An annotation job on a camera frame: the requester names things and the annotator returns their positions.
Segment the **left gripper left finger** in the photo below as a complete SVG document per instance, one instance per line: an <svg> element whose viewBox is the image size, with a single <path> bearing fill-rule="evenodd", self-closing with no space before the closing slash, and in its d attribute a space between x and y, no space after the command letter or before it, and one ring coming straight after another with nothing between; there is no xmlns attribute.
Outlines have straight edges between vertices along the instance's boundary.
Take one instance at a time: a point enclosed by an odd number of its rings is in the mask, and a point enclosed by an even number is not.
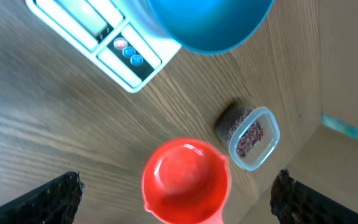
<svg viewBox="0 0 358 224"><path fill-rule="evenodd" d="M0 224L72 224L84 187L69 171L0 206Z"/></svg>

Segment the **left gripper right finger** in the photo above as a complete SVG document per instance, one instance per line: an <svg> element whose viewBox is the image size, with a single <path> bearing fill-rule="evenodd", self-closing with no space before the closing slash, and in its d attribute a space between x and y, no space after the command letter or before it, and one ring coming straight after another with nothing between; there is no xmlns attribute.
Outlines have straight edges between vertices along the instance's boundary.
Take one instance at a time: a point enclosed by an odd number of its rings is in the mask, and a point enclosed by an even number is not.
<svg viewBox="0 0 358 224"><path fill-rule="evenodd" d="M358 213L293 179L286 169L276 176L270 196L280 224L358 224Z"/></svg>

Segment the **red measuring scoop blue handle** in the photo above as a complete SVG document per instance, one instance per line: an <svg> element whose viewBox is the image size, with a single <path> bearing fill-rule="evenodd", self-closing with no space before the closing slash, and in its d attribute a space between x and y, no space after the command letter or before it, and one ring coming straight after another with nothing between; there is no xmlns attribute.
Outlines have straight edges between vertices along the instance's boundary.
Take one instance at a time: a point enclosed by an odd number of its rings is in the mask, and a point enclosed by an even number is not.
<svg viewBox="0 0 358 224"><path fill-rule="evenodd" d="M229 158L213 145L193 138L172 139L145 164L144 209L163 223L223 224L231 184Z"/></svg>

